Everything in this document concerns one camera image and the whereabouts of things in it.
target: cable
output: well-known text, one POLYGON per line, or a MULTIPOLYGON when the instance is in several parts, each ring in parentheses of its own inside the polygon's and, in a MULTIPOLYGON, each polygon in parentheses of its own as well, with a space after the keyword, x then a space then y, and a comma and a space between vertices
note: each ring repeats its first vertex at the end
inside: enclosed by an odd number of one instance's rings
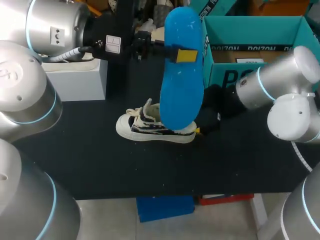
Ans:
POLYGON ((78 54, 82 53, 91 53, 92 52, 92 47, 90 46, 81 46, 77 47, 75 49, 72 49, 68 52, 65 52, 59 56, 50 56, 50 57, 44 57, 42 60, 44 63, 58 63, 63 60, 69 59, 73 56, 76 56, 78 54))

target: sneaker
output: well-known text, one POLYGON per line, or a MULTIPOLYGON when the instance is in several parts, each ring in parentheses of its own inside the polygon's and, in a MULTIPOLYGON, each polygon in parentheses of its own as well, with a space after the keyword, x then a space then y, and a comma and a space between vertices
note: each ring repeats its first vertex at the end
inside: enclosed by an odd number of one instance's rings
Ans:
POLYGON ((160 120, 159 103, 152 105, 150 98, 143 107, 128 109, 116 122, 116 132, 133 141, 161 140, 180 144, 193 141, 197 125, 192 122, 182 130, 169 130, 160 120))

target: blue insole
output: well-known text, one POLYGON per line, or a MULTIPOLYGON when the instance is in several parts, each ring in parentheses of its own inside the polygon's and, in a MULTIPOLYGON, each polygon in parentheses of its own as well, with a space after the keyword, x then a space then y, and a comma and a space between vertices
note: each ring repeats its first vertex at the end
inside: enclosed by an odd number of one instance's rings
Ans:
POLYGON ((164 44, 198 50, 196 62, 165 60, 160 117, 168 129, 181 130, 197 117, 204 97, 202 23, 190 7, 178 7, 167 16, 164 44))

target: black table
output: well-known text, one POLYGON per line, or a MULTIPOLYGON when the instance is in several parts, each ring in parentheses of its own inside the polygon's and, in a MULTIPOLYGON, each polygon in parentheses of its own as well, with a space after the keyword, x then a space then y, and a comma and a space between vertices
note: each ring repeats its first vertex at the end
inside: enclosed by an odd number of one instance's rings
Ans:
MULTIPOLYGON (((190 144, 134 142, 116 133, 128 108, 159 101, 164 62, 110 69, 106 101, 64 102, 61 120, 15 143, 76 199, 290 192, 308 174, 290 142, 272 136, 269 109, 221 124, 190 144)), ((311 167, 320 146, 298 145, 311 167)))

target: shoelace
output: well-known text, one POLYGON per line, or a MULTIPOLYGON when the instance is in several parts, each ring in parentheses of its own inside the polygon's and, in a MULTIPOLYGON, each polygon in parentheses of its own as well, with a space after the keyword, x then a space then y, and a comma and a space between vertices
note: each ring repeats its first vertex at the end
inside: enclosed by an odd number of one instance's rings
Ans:
POLYGON ((132 117, 139 117, 141 111, 142 111, 142 107, 139 107, 139 108, 136 108, 136 109, 129 108, 129 109, 126 110, 126 113, 131 115, 132 117))
POLYGON ((137 121, 140 119, 140 113, 141 113, 142 109, 143 109, 143 107, 139 107, 139 108, 136 108, 136 109, 129 108, 129 109, 126 110, 127 114, 129 114, 132 117, 135 117, 132 127, 134 125, 137 125, 137 121))

